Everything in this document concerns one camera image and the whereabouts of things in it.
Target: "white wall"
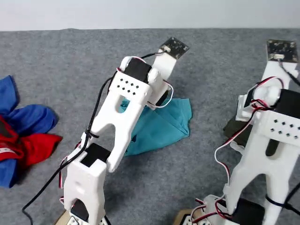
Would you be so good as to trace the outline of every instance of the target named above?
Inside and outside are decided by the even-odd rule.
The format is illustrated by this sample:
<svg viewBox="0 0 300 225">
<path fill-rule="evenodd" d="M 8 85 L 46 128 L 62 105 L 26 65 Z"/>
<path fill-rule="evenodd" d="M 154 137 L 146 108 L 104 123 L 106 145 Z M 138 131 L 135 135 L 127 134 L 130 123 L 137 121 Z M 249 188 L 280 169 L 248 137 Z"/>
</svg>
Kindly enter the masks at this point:
<svg viewBox="0 0 300 225">
<path fill-rule="evenodd" d="M 0 30 L 300 28 L 300 0 L 0 0 Z"/>
</svg>

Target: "teal cloth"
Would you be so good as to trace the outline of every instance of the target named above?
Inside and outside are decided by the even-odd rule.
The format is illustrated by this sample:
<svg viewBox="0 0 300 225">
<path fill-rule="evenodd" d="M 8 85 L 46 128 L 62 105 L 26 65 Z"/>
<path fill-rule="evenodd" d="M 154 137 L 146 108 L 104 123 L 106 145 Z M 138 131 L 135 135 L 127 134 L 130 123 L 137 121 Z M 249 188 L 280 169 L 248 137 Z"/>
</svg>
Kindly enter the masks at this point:
<svg viewBox="0 0 300 225">
<path fill-rule="evenodd" d="M 128 103 L 127 100 L 122 102 L 120 113 L 125 111 Z M 132 139 L 125 155 L 163 148 L 188 137 L 188 122 L 191 118 L 189 99 L 172 99 L 166 107 L 154 111 L 145 107 L 131 134 Z"/>
</svg>

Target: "cloth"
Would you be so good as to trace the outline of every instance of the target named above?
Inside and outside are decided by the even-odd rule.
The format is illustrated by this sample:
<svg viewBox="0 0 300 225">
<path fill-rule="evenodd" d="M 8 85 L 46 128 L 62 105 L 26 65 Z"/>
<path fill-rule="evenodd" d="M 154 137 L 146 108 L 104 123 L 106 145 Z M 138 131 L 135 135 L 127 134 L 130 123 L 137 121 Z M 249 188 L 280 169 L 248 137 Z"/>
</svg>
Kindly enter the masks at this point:
<svg viewBox="0 0 300 225">
<path fill-rule="evenodd" d="M 6 159 L 0 163 L 0 186 L 11 188 L 17 180 L 17 160 Z"/>
<path fill-rule="evenodd" d="M 128 103 L 126 100 L 122 102 L 122 112 Z M 191 118 L 189 99 L 172 99 L 166 107 L 154 111 L 145 107 L 131 134 L 132 139 L 125 155 L 159 149 L 188 137 L 188 122 Z"/>
<path fill-rule="evenodd" d="M 2 126 L 2 128 L 5 127 L 6 131 L 9 130 L 9 133 L 14 135 L 14 137 L 8 138 L 7 142 L 0 143 L 2 149 L 0 149 L 0 160 L 2 160 L 0 161 L 0 186 L 10 188 L 17 180 L 16 158 L 22 161 L 22 167 L 38 163 L 50 156 L 54 145 L 61 140 L 61 137 L 36 134 L 47 133 L 57 124 L 57 117 L 50 108 L 42 105 L 28 105 L 14 110 L 19 99 L 12 76 L 0 80 L 0 98 L 0 116 L 10 125 L 9 127 Z M 19 136 L 28 135 L 30 136 L 21 138 L 22 145 L 16 143 Z"/>
<path fill-rule="evenodd" d="M 47 133 L 57 124 L 55 113 L 43 105 L 28 105 L 13 110 L 19 103 L 12 76 L 0 80 L 0 115 L 21 136 Z"/>
<path fill-rule="evenodd" d="M 49 134 L 19 135 L 0 117 L 0 160 L 15 158 L 22 169 L 48 158 L 62 137 Z"/>
</svg>

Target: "blue cloth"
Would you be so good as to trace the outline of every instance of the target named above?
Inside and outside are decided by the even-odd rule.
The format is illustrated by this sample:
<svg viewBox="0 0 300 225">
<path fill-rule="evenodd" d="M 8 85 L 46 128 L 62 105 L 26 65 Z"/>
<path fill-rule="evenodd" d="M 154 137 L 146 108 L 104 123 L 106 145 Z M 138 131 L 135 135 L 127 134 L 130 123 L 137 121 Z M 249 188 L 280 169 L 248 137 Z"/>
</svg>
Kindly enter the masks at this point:
<svg viewBox="0 0 300 225">
<path fill-rule="evenodd" d="M 6 159 L 0 162 L 0 186 L 11 188 L 17 180 L 17 160 Z"/>
<path fill-rule="evenodd" d="M 15 82 L 12 76 L 0 80 L 0 116 L 20 136 L 47 133 L 57 123 L 55 113 L 42 105 L 28 105 L 15 109 L 19 103 Z M 17 181 L 17 161 L 0 161 L 0 186 L 10 188 Z"/>
<path fill-rule="evenodd" d="M 125 111 L 128 103 L 126 100 L 122 102 L 121 112 Z M 191 118 L 189 99 L 172 99 L 166 107 L 154 111 L 145 107 L 131 134 L 132 140 L 125 155 L 159 149 L 188 137 Z"/>
</svg>

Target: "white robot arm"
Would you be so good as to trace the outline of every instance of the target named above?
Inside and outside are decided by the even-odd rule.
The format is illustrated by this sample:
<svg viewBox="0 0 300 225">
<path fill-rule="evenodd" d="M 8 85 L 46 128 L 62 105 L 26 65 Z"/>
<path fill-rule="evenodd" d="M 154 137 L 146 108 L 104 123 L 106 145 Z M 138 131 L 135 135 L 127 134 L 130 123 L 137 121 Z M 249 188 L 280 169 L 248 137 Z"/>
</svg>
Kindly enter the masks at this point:
<svg viewBox="0 0 300 225">
<path fill-rule="evenodd" d="M 296 103 L 300 93 L 288 90 L 291 76 L 298 76 L 297 62 L 295 42 L 268 41 L 268 63 L 262 81 L 246 95 L 239 96 L 236 120 L 246 121 L 244 128 L 253 125 L 245 148 L 239 149 L 242 158 L 225 184 L 224 195 L 220 198 L 209 195 L 204 199 L 200 219 L 192 218 L 197 224 L 276 223 L 286 203 L 288 181 L 300 154 L 300 108 Z M 270 143 L 276 144 L 275 153 L 267 156 Z M 265 174 L 267 181 L 264 207 L 240 199 L 242 190 L 259 174 Z"/>
<path fill-rule="evenodd" d="M 69 225 L 98 225 L 105 220 L 102 218 L 105 216 L 106 172 L 117 169 L 143 108 L 146 105 L 152 110 L 163 107 L 160 104 L 170 86 L 167 79 L 177 59 L 187 50 L 185 44 L 172 37 L 160 47 L 152 66 L 139 57 L 123 59 L 90 133 L 83 133 L 81 144 L 68 156 L 70 160 L 77 155 L 87 140 L 86 150 L 67 166 L 64 207 L 72 216 Z M 130 102 L 125 112 L 120 113 L 124 99 Z M 114 148 L 108 151 L 94 141 L 110 125 L 115 126 L 115 140 Z"/>
</svg>

